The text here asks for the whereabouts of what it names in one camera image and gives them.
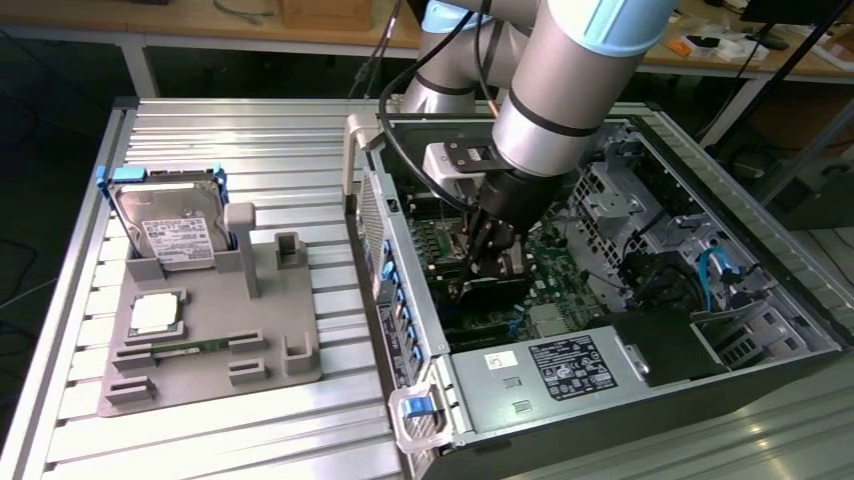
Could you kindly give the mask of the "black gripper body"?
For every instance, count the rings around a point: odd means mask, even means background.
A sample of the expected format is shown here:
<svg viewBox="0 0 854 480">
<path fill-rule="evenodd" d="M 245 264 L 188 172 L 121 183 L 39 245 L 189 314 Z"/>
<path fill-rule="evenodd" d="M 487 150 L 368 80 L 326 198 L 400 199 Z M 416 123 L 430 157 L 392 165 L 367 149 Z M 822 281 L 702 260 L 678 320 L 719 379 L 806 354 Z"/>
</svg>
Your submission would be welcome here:
<svg viewBox="0 0 854 480">
<path fill-rule="evenodd" d="M 478 204 L 516 231 L 527 231 L 542 219 L 560 190 L 560 177 L 539 177 L 519 170 L 486 174 Z"/>
</svg>

